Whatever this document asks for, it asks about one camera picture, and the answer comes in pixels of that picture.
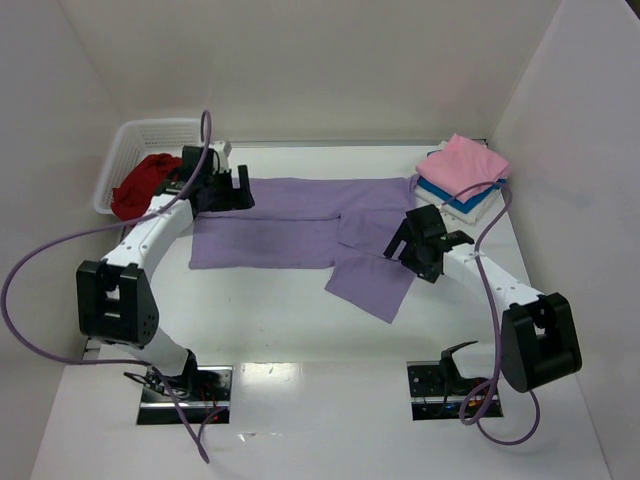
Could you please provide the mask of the purple t shirt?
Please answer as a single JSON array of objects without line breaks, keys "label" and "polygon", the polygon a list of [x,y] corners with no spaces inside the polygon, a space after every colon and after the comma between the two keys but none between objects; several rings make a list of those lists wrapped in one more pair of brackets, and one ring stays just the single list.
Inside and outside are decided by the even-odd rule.
[{"label": "purple t shirt", "polygon": [[254,207],[197,217],[189,266],[331,269],[326,291],[390,323],[415,276],[383,252],[416,205],[416,183],[255,179]]}]

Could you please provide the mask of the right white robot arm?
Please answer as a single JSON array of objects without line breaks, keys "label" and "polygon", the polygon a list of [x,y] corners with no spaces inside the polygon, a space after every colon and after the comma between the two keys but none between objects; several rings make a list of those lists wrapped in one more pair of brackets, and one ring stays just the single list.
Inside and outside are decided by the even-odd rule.
[{"label": "right white robot arm", "polygon": [[517,280],[482,251],[478,239],[448,230],[436,206],[408,211],[384,255],[422,280],[445,276],[489,303],[497,338],[443,350],[440,367],[448,385],[498,377],[526,393],[581,370],[569,301]]}]

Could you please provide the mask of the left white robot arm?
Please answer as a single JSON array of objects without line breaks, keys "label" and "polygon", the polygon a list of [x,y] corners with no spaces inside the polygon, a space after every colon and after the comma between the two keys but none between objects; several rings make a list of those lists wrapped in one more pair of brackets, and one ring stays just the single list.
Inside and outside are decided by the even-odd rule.
[{"label": "left white robot arm", "polygon": [[186,146],[178,157],[152,155],[113,193],[112,210],[132,228],[99,261],[76,271],[82,334],[114,345],[148,366],[150,385],[166,379],[181,393],[198,389],[195,354],[160,326],[151,280],[174,240],[201,213],[254,206],[248,169],[232,170],[227,141]]}]

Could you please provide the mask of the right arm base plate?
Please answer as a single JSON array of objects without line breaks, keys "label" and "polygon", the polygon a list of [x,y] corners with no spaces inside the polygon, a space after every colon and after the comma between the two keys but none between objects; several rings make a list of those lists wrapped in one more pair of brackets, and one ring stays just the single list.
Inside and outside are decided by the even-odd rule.
[{"label": "right arm base plate", "polygon": [[460,379],[447,386],[437,362],[407,364],[411,411],[414,421],[458,420],[464,398],[486,378]]}]

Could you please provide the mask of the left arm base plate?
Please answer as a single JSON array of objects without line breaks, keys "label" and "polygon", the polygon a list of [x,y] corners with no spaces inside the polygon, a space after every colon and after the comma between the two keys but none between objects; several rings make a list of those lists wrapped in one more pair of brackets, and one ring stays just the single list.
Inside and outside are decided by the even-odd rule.
[{"label": "left arm base plate", "polygon": [[[128,376],[142,386],[137,425],[181,423],[171,397],[155,373],[148,371],[145,375]],[[214,424],[229,423],[232,379],[232,366],[202,366],[198,368],[198,377],[193,387],[172,387],[190,424],[200,424],[210,415],[213,416],[211,422]]]}]

